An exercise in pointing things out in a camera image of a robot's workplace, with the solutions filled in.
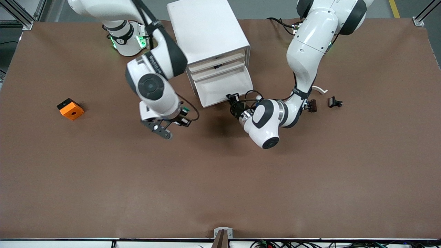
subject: white robotic arm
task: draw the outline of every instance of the white robotic arm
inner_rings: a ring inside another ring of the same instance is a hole
[[[299,120],[317,75],[317,68],[334,34],[349,35],[363,23],[373,0],[298,0],[304,19],[287,51],[295,86],[286,101],[264,99],[255,109],[228,95],[233,115],[251,139],[267,149],[279,142],[278,128],[291,128]]]
[[[188,127],[192,120],[186,118],[188,109],[181,106],[178,95],[168,82],[184,73],[187,58],[172,40],[145,4],[140,0],[68,0],[70,7],[80,15],[93,16],[103,22],[116,41],[122,55],[132,56],[140,51],[132,20],[140,23],[158,46],[127,63],[126,79],[132,90],[141,98],[141,122],[164,139],[172,134],[171,123]]]

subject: brown tabletop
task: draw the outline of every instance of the brown tabletop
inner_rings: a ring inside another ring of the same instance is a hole
[[[287,97],[291,36],[269,20],[240,24],[255,89]],[[227,103],[202,108],[186,75],[171,84],[201,119],[171,126],[171,141],[152,134],[124,77],[131,59],[100,23],[23,33],[0,94],[1,238],[205,237],[219,226],[236,237],[440,237],[441,73],[410,19],[367,19],[340,36],[318,70],[329,90],[313,92],[318,112],[269,150]],[[344,106],[328,108],[331,96]],[[86,113],[61,116],[66,98]]]

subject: orange cube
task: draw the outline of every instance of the orange cube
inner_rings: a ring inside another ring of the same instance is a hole
[[[70,120],[75,120],[84,114],[84,110],[80,105],[70,98],[57,105],[57,108],[64,117]]]

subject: white box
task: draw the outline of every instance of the white box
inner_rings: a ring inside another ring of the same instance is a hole
[[[179,0],[167,4],[167,11],[203,107],[253,89],[250,44],[227,0]]]

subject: floor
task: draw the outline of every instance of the floor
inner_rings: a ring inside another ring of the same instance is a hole
[[[18,0],[28,11],[33,13],[39,0]],[[166,4],[175,0],[144,0],[157,18],[169,20]],[[368,9],[368,18],[393,18],[390,1],[375,0]],[[398,12],[402,18],[415,16],[425,8],[430,0],[395,0]],[[229,0],[238,19],[265,19],[267,17],[295,18],[298,17],[293,0]],[[11,16],[0,8],[0,20],[11,19]],[[48,22],[96,22],[94,18],[83,17],[71,10],[66,0],[53,0],[50,10],[45,18]],[[441,8],[435,9],[424,21],[425,28],[429,31],[434,54],[441,58]],[[0,28],[0,43],[18,41],[20,29]],[[0,45],[0,69],[7,71],[14,55],[16,43]]]

